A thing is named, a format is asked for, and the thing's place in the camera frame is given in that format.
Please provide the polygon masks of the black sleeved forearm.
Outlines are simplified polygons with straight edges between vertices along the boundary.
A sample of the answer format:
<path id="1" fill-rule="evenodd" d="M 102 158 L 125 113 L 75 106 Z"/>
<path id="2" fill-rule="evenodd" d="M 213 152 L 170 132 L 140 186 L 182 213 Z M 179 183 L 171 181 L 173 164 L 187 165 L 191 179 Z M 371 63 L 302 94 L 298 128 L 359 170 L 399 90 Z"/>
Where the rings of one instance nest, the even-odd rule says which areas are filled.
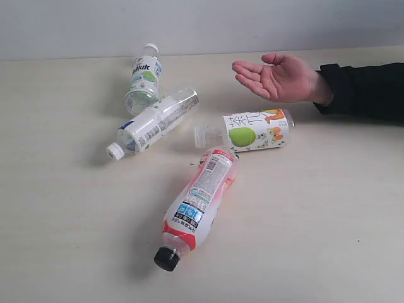
<path id="1" fill-rule="evenodd" d="M 354 68 L 322 65 L 318 71 L 333 93 L 324 115 L 350 115 L 403 124 L 403 63 Z"/>

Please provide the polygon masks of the person's open hand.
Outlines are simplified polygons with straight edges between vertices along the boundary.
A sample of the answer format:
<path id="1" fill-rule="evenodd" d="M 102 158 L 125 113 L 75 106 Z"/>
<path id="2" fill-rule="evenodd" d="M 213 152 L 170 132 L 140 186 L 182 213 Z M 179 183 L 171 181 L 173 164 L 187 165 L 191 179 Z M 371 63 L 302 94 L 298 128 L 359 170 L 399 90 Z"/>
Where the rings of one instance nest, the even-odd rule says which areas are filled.
<path id="1" fill-rule="evenodd" d="M 263 64 L 235 61 L 236 80 L 271 102 L 328 105 L 333 92 L 324 78 L 303 60 L 288 54 L 265 54 Z"/>

